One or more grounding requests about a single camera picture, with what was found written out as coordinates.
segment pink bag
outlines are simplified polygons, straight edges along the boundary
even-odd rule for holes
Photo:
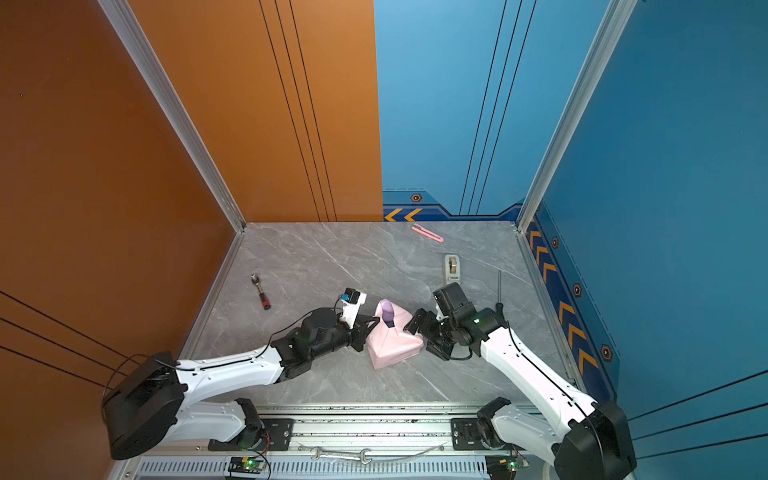
[[[390,366],[421,351],[424,345],[422,336],[402,331],[413,315],[389,300],[382,300],[376,306],[374,316],[382,320],[366,339],[374,369]]]

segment orange chevron arrow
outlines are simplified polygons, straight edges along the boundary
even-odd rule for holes
[[[568,325],[568,345],[570,345],[571,348],[574,347],[574,333],[585,340],[587,339],[587,336],[584,335],[584,332],[581,331],[581,329],[576,328],[573,323]]]
[[[397,221],[397,220],[395,220],[395,219],[394,219],[394,218],[392,218],[392,217],[394,217],[395,215],[399,214],[401,211],[402,211],[402,208],[396,208],[396,209],[392,210],[392,213],[390,213],[389,215],[387,215],[387,216],[386,216],[386,217],[384,217],[384,218],[386,218],[386,219],[387,219],[387,220],[389,220],[390,222],[395,222],[395,221]]]
[[[582,375],[584,375],[584,361],[587,360],[589,363],[594,365],[596,369],[599,369],[598,362],[592,358],[592,356],[589,353],[586,353],[584,350],[579,349],[578,350],[578,371]]]
[[[533,250],[533,237],[540,237],[541,232],[531,232],[531,250]]]
[[[536,247],[536,265],[541,265],[539,260],[541,260],[542,253],[549,253],[549,250],[547,250],[545,247]]]
[[[576,312],[574,312],[574,309],[572,306],[568,305],[565,302],[560,302],[560,324],[561,325],[563,324],[563,310],[566,310],[576,315]]]
[[[558,269],[554,268],[554,265],[551,263],[544,262],[544,283],[547,283],[547,270],[552,270],[553,272],[558,271]]]
[[[416,215],[418,212],[420,212],[422,210],[424,210],[424,209],[417,208],[416,210],[414,210],[410,214],[406,215],[406,220],[409,221],[409,222],[415,222],[416,220],[413,220],[413,216]]]

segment brown wall panel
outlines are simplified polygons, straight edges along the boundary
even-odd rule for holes
[[[246,220],[382,219],[372,0],[130,4]]]
[[[118,352],[178,353],[233,231],[98,3],[0,3],[0,77],[0,290]],[[122,361],[6,296],[0,317]],[[4,321],[0,346],[110,375]],[[103,476],[101,388],[0,361],[0,477]]]

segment metal wrench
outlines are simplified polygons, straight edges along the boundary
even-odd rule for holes
[[[312,460],[317,460],[319,458],[343,458],[345,460],[357,460],[358,462],[362,463],[363,465],[368,465],[371,462],[371,459],[366,457],[366,453],[370,452],[368,449],[360,450],[360,453],[350,453],[350,452],[331,452],[329,450],[323,450],[320,447],[315,447],[311,450],[312,452]]]

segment marble surface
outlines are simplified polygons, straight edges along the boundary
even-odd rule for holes
[[[410,312],[434,310],[447,253],[461,261],[462,289],[478,310],[493,308],[502,271],[505,317],[520,338],[556,372],[565,369],[509,222],[425,222],[437,243],[404,222],[250,223],[192,358],[230,355],[264,345],[269,335],[318,306],[332,306],[344,288],[368,293],[360,312],[381,299]],[[272,308],[263,310],[250,282],[256,273]],[[466,347],[456,346],[454,356]],[[422,350],[374,370],[366,350],[341,349],[286,382],[233,392],[257,405],[325,402],[488,402],[526,398],[485,360],[444,362]]]

